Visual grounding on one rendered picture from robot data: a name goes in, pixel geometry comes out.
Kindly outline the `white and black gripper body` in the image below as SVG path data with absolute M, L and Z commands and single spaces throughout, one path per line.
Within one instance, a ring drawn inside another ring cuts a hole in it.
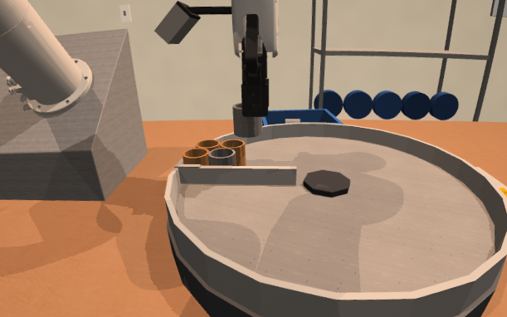
M 272 57 L 278 55 L 278 0 L 232 0 L 232 31 L 234 51 L 241 58 L 242 39 L 245 38 L 246 47 L 246 15 L 258 16 L 258 54 L 262 53 L 262 42 L 266 52 L 272 52 Z M 240 53 L 239 53 L 240 52 Z

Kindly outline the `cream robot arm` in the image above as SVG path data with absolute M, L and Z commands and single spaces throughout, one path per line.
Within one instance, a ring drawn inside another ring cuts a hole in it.
M 203 14 L 232 14 L 232 7 L 177 1 L 154 31 L 168 44 L 179 44 Z M 68 55 L 27 0 L 0 0 L 0 68 L 10 76 L 9 94 L 24 94 L 40 115 L 69 110 L 92 82 L 90 68 Z

